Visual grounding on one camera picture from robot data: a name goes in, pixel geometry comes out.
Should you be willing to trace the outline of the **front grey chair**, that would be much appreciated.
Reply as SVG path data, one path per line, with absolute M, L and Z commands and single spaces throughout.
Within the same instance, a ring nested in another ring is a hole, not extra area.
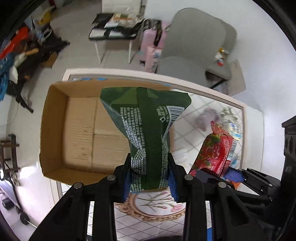
M 167 33 L 157 74 L 210 87 L 206 70 L 225 37 L 221 20 L 195 8 L 179 10 Z

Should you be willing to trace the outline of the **grey chair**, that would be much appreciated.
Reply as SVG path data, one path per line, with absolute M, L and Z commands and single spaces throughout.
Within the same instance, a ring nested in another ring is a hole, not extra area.
M 179 10 L 167 33 L 157 74 L 210 87 L 206 70 L 225 37 L 221 20 L 195 8 Z
M 232 52 L 237 40 L 237 32 L 234 27 L 222 21 L 221 19 L 219 19 L 219 21 L 224 25 L 226 37 L 222 46 L 215 55 L 214 62 L 206 70 L 206 77 L 208 78 L 208 81 L 214 82 L 215 77 L 219 78 L 219 81 L 217 81 L 215 84 L 211 84 L 211 89 L 214 89 L 222 83 L 230 80 L 232 77 L 232 72 L 230 65 L 227 62 L 227 58 Z

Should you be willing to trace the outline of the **green snack packet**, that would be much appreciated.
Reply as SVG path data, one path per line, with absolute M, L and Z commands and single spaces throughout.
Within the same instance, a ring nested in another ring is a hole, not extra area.
M 130 146 L 130 192 L 168 186 L 170 129 L 191 104 L 185 92 L 111 87 L 100 100 Z

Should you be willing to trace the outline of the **white board against wall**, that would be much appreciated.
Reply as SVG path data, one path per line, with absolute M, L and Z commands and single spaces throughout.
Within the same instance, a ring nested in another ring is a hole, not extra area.
M 221 87 L 222 93 L 228 96 L 233 96 L 241 92 L 244 92 L 246 90 L 246 84 L 238 59 L 235 59 L 232 63 L 230 63 L 229 66 L 232 73 L 232 77 L 226 82 L 223 82 Z

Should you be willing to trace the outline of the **purple plush toy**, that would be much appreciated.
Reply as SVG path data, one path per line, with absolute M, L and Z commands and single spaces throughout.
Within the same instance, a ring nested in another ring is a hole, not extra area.
M 219 122 L 220 115 L 213 108 L 205 108 L 200 115 L 196 118 L 196 127 L 205 132 L 210 128 L 211 122 Z

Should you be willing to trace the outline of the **red snack packet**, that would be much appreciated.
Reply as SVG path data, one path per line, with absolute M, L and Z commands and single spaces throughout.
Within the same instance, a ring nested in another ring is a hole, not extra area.
M 209 134 L 192 165 L 189 174 L 195 176 L 201 169 L 207 169 L 217 177 L 223 177 L 231 163 L 237 143 L 218 123 L 211 121 Z

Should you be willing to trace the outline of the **patterned table mat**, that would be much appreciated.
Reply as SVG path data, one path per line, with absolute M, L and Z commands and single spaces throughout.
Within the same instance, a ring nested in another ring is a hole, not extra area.
M 201 130 L 196 119 L 206 110 L 215 110 L 220 124 L 232 122 L 238 125 L 243 135 L 243 111 L 230 104 L 189 92 L 191 105 L 173 125 L 173 158 L 178 165 L 190 171 L 201 149 L 202 143 L 211 130 Z M 115 226 L 118 240 L 166 240 L 174 237 L 180 240 L 183 234 L 185 204 L 177 204 L 169 190 L 133 194 L 124 204 L 116 204 Z

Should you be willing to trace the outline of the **small brown cardboard box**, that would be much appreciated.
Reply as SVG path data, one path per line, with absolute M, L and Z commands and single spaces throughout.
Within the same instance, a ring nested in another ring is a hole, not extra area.
M 52 68 L 56 59 L 58 58 L 58 54 L 56 52 L 52 53 L 49 59 L 43 63 L 41 63 L 41 67 L 43 68 Z

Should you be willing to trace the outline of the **pile of clothes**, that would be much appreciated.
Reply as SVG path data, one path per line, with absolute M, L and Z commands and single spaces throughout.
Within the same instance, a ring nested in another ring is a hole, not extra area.
M 22 40 L 28 39 L 29 37 L 29 28 L 22 27 L 18 30 L 15 37 L 7 44 L 4 50 L 1 52 L 1 101 L 4 99 L 6 90 L 9 84 L 9 71 L 13 66 L 15 61 L 15 51 Z

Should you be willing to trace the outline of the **blue yellow tissue pack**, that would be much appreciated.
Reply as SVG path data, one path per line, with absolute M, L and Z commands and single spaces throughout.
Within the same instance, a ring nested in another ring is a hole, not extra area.
M 242 139 L 242 130 L 240 124 L 238 123 L 229 123 L 229 133 L 236 141 L 240 141 Z

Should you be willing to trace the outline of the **white chair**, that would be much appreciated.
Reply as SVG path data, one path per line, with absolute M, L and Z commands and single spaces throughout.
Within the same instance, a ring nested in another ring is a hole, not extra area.
M 99 62 L 99 41 L 129 42 L 128 62 L 132 61 L 132 43 L 137 38 L 144 22 L 143 1 L 102 1 L 101 13 L 97 14 L 89 33 L 88 39 L 94 42 L 96 55 Z

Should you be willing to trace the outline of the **rear grey chair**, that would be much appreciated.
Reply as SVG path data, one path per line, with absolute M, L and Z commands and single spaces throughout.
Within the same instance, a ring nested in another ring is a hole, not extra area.
M 234 27 L 222 21 L 221 19 L 219 19 L 219 21 L 224 25 L 226 37 L 222 46 L 215 55 L 214 62 L 206 70 L 206 77 L 208 78 L 208 81 L 214 82 L 215 77 L 219 78 L 219 81 L 217 81 L 215 84 L 211 84 L 211 89 L 214 89 L 222 83 L 230 80 L 232 77 L 232 72 L 230 65 L 227 62 L 227 58 L 232 52 L 237 40 L 237 32 Z

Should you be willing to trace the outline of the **pink suitcase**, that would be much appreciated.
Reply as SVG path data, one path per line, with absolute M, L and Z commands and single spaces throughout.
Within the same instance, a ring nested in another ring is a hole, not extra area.
M 156 19 L 145 19 L 139 51 L 140 64 L 144 71 L 155 73 L 165 46 L 170 24 Z

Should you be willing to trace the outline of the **items on white chair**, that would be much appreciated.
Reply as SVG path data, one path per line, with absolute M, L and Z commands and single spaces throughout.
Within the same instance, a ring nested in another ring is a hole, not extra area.
M 141 15 L 101 13 L 93 21 L 88 38 L 93 41 L 134 40 L 141 29 L 144 18 Z

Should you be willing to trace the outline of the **open cardboard box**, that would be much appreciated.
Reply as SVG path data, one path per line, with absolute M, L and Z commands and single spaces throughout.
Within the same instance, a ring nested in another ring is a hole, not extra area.
M 49 87 L 41 122 L 40 165 L 44 177 L 73 185 L 93 184 L 124 164 L 128 139 L 100 101 L 109 87 L 171 90 L 155 82 L 106 79 L 57 82 Z

